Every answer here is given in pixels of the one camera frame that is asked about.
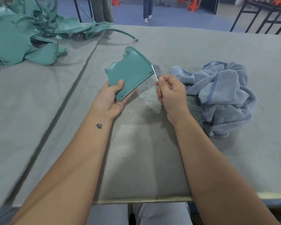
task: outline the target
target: gray felt table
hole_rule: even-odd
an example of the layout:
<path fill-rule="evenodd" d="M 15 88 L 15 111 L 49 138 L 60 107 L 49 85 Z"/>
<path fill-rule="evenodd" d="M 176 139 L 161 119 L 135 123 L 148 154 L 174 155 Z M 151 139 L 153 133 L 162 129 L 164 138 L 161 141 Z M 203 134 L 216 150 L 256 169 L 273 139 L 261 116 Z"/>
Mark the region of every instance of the gray felt table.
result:
<path fill-rule="evenodd" d="M 43 66 L 0 65 L 0 206 L 17 183 L 99 38 L 61 40 L 67 55 Z"/>
<path fill-rule="evenodd" d="M 245 65 L 249 87 L 259 99 L 254 119 L 229 137 L 212 141 L 261 198 L 281 198 L 281 36 L 193 28 L 118 28 L 139 42 L 119 33 L 105 34 L 99 41 L 14 206 L 23 204 L 70 142 L 107 81 L 104 68 L 121 60 L 128 45 L 159 65 L 164 74 L 174 65 L 195 72 L 212 60 Z M 97 203 L 190 200 L 176 136 L 157 101 L 154 83 L 151 77 L 138 87 L 113 125 L 94 199 Z M 188 102 L 200 120 L 194 99 Z"/>

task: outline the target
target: tattoo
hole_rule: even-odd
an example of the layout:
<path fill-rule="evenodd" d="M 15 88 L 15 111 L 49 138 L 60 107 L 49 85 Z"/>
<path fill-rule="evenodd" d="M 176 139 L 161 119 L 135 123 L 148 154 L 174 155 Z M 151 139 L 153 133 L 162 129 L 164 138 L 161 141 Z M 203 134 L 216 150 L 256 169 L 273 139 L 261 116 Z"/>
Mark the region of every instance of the tattoo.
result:
<path fill-rule="evenodd" d="M 98 128 L 98 129 L 102 129 L 102 124 L 99 124 L 99 123 L 98 123 L 98 124 L 97 124 L 97 128 Z"/>

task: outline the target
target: plastic stool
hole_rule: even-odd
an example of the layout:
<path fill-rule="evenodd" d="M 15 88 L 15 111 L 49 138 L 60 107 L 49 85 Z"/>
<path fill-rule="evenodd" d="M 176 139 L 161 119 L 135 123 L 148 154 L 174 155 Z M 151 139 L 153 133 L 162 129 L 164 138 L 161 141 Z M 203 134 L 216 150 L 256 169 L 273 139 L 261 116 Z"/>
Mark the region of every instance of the plastic stool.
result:
<path fill-rule="evenodd" d="M 281 6 L 281 0 L 274 0 L 272 4 Z"/>
<path fill-rule="evenodd" d="M 196 9 L 199 9 L 201 0 L 189 0 L 186 9 L 190 9 L 194 12 Z"/>
<path fill-rule="evenodd" d="M 118 5 L 120 5 L 120 0 L 111 0 L 111 4 L 118 7 Z"/>
<path fill-rule="evenodd" d="M 186 0 L 177 0 L 178 3 L 186 2 Z"/>

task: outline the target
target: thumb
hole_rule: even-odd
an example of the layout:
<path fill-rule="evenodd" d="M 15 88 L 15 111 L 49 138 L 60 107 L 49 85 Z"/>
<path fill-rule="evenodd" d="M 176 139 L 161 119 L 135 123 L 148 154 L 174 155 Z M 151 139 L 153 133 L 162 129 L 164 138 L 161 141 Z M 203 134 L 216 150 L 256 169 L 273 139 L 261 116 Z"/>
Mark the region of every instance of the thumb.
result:
<path fill-rule="evenodd" d="M 119 90 L 121 90 L 124 86 L 124 81 L 123 80 L 119 80 L 119 82 L 116 85 L 113 85 L 111 87 L 108 88 L 108 90 L 112 93 L 116 93 Z"/>
<path fill-rule="evenodd" d="M 158 85 L 159 85 L 159 88 L 161 90 L 161 93 L 164 94 L 166 93 L 169 89 L 169 86 L 167 84 L 167 82 L 165 81 L 164 77 L 163 76 L 160 76 L 158 78 Z"/>

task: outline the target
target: black metal table frame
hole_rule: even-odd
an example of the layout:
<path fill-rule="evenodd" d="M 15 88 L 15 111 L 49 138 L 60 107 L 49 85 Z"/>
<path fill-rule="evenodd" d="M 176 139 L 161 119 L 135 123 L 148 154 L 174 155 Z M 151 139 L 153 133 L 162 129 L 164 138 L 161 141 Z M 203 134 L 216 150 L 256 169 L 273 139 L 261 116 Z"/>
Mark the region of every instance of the black metal table frame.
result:
<path fill-rule="evenodd" d="M 93 13 L 92 13 L 92 6 L 93 6 L 93 4 L 92 4 L 92 5 L 90 4 L 91 1 L 92 1 L 92 0 L 87 0 L 87 2 L 88 2 L 88 7 L 89 7 L 89 9 L 90 9 L 90 17 L 93 18 Z M 82 21 L 81 21 L 81 16 L 80 16 L 80 13 L 79 13 L 78 4 L 77 4 L 77 0 L 74 0 L 74 3 L 75 3 L 75 7 L 76 7 L 76 11 L 77 11 L 77 15 L 78 15 L 79 21 L 80 21 L 80 23 L 82 23 Z"/>
<path fill-rule="evenodd" d="M 253 7 L 256 7 L 258 8 L 257 11 L 249 11 L 249 10 L 244 10 L 244 8 L 247 6 L 247 5 L 251 5 Z M 272 28 L 272 26 L 274 24 L 281 24 L 281 21 L 278 21 L 277 19 L 279 18 L 280 16 L 280 11 L 281 11 L 281 7 L 278 7 L 278 6 L 273 6 L 272 4 L 269 4 L 269 3 L 264 3 L 264 2 L 259 2 L 259 1 L 248 1 L 248 2 L 245 2 L 242 6 L 242 8 L 240 9 L 240 12 L 239 14 L 237 15 L 236 17 L 236 20 L 235 22 L 233 23 L 233 26 L 230 30 L 230 32 L 233 31 L 240 15 L 242 13 L 254 13 L 255 16 L 254 18 L 252 19 L 251 23 L 249 24 L 247 30 L 245 31 L 245 33 L 247 33 L 249 31 L 249 29 L 251 28 L 252 24 L 254 23 L 255 19 L 257 18 L 257 16 L 259 15 L 259 13 L 261 12 L 261 10 L 267 10 L 269 11 L 269 13 L 267 14 L 267 16 L 265 17 L 265 19 L 263 20 L 263 22 L 261 23 L 261 25 L 259 26 L 259 28 L 257 29 L 257 31 L 255 32 L 256 34 L 258 34 L 261 29 L 263 28 L 263 26 L 266 24 L 266 23 L 270 23 L 270 26 L 269 28 L 266 30 L 265 34 L 267 34 L 270 29 Z M 275 17 L 274 20 L 269 20 L 270 16 L 272 15 L 272 13 L 276 13 L 278 12 L 277 16 Z M 278 35 L 279 33 L 281 32 L 281 27 L 278 29 L 278 31 L 275 33 L 275 35 Z"/>

